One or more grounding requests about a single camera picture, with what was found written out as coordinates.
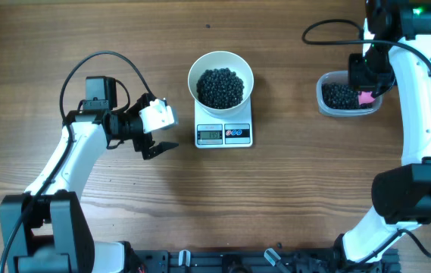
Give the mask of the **pink scoop blue handle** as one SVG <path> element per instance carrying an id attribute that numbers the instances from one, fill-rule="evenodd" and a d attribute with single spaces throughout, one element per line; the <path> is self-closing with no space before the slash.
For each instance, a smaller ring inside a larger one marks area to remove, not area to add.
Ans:
<path id="1" fill-rule="evenodd" d="M 370 91 L 359 91 L 358 92 L 358 103 L 359 105 L 369 105 L 375 101 Z"/>

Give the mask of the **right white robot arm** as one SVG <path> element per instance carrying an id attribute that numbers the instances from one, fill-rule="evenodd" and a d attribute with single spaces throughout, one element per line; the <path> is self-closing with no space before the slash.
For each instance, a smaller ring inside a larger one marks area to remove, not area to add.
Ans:
<path id="1" fill-rule="evenodd" d="M 366 49 L 349 59 L 350 84 L 375 97 L 398 87 L 404 142 L 401 166 L 375 176 L 371 209 L 342 236 L 353 266 L 378 262 L 431 223 L 431 3 L 368 1 L 360 43 Z"/>

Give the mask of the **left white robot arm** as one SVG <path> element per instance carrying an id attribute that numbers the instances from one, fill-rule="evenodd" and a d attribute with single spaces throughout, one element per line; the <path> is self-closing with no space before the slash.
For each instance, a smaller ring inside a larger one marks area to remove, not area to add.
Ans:
<path id="1" fill-rule="evenodd" d="M 86 182 L 112 140 L 133 142 L 144 159 L 176 143 L 156 143 L 155 130 L 177 125 L 165 100 L 147 91 L 135 104 L 117 106 L 113 77 L 86 78 L 81 108 L 63 113 L 62 136 L 42 173 L 22 194 L 0 204 L 4 250 L 0 271 L 137 272 L 142 263 L 128 243 L 95 242 L 80 206 Z"/>

